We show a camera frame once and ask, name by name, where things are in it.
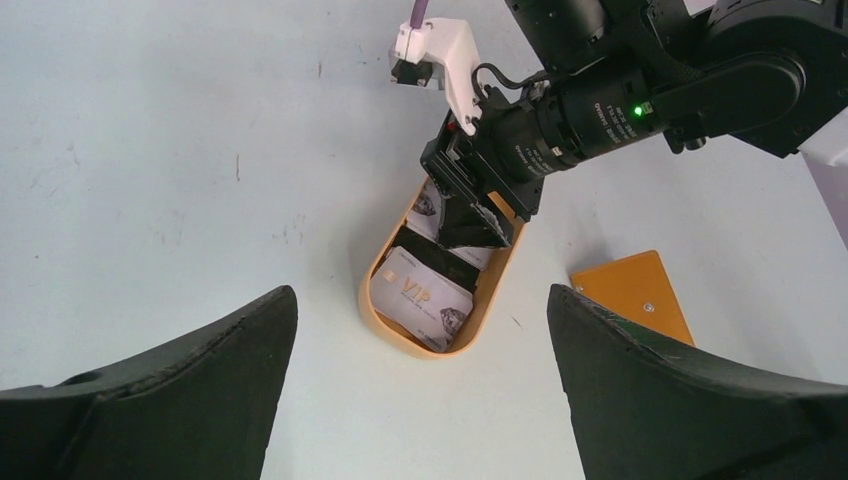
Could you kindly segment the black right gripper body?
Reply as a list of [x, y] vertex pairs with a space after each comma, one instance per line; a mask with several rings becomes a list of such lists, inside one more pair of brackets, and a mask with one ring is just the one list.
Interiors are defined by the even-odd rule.
[[485, 94], [476, 133], [446, 121], [421, 164], [445, 196], [479, 202], [496, 192], [524, 220], [538, 210], [545, 177], [663, 130], [639, 66], [546, 79], [525, 86], [513, 103], [494, 87]]

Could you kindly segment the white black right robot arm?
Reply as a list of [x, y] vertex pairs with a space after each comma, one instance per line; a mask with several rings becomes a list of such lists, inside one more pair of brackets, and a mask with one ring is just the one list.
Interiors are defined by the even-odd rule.
[[465, 74], [479, 117], [452, 115], [421, 163], [446, 248], [506, 248], [547, 176], [655, 135], [680, 153], [732, 136], [776, 157], [847, 105], [843, 1], [512, 1], [541, 63], [496, 86]]

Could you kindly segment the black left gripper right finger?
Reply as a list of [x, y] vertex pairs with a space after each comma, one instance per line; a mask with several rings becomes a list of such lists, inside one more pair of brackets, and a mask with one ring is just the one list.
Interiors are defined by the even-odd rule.
[[565, 285], [547, 318], [589, 479], [843, 479], [847, 389], [746, 366]]

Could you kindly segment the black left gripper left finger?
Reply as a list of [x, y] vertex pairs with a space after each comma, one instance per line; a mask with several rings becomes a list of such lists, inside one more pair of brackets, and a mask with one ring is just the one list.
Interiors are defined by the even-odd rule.
[[278, 287], [55, 386], [1, 394], [5, 479], [257, 479], [298, 326]]

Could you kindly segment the beige oval plastic tray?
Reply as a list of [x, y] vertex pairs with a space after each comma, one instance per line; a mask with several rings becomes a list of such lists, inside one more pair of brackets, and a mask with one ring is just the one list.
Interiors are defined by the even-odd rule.
[[416, 339], [412, 333], [409, 333], [396, 321], [379, 313], [374, 306], [371, 295], [372, 288], [370, 286], [371, 279], [387, 257], [401, 228], [406, 224], [406, 216], [412, 212], [415, 200], [429, 184], [431, 184], [431, 181], [426, 180], [418, 188], [414, 198], [407, 205], [403, 217], [393, 228], [382, 249], [366, 270], [358, 290], [358, 308], [363, 322], [379, 338], [412, 357], [436, 360], [459, 355], [468, 350], [477, 341], [487, 323], [492, 306], [497, 298], [502, 278], [507, 272], [508, 266], [520, 243], [525, 222], [521, 219], [512, 220], [512, 225], [515, 229], [513, 245], [506, 249], [494, 251], [493, 259], [489, 261], [488, 266], [478, 278], [476, 289], [473, 293], [474, 304], [470, 312], [470, 318], [459, 328], [458, 339], [445, 352], [436, 352]]

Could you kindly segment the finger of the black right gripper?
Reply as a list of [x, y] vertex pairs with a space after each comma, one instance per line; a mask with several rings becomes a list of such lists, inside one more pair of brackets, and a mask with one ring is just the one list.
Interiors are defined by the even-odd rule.
[[447, 249], [504, 249], [513, 243], [513, 209], [497, 193], [471, 202], [460, 195], [440, 196], [437, 243]]

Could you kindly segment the orange leather card holder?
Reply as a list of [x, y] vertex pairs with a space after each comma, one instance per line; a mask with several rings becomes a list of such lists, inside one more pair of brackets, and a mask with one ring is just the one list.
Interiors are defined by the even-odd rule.
[[660, 254], [648, 250], [575, 272], [582, 295], [646, 328], [693, 346], [692, 337]]

